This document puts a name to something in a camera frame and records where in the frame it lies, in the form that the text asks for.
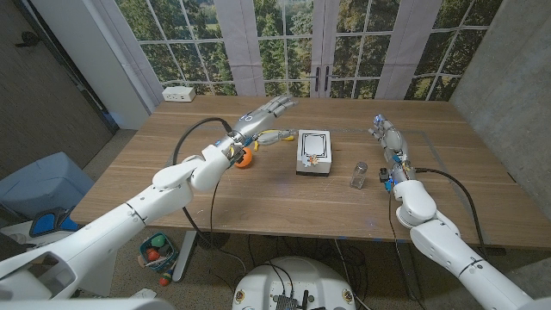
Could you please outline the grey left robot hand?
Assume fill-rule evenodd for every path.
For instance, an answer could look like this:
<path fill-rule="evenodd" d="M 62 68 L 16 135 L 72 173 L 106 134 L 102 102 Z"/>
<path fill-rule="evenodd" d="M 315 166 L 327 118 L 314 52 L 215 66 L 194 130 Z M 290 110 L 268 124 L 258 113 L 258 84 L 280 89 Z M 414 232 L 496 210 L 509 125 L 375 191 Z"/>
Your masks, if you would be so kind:
<path fill-rule="evenodd" d="M 271 129 L 276 118 L 286 109 L 297 105 L 298 102 L 291 96 L 277 96 L 261 107 L 242 115 L 232 127 L 232 131 L 214 146 L 230 161 L 239 161 L 247 147 L 261 132 Z"/>

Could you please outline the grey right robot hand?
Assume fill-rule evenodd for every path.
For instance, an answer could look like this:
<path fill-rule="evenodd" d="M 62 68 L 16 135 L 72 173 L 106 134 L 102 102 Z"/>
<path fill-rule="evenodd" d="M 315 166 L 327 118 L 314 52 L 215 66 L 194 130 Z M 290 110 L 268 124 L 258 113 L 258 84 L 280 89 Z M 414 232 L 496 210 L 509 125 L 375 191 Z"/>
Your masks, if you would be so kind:
<path fill-rule="evenodd" d="M 384 115 L 374 117 L 374 128 L 369 133 L 380 143 L 393 184 L 415 180 L 408 145 L 404 135 Z"/>

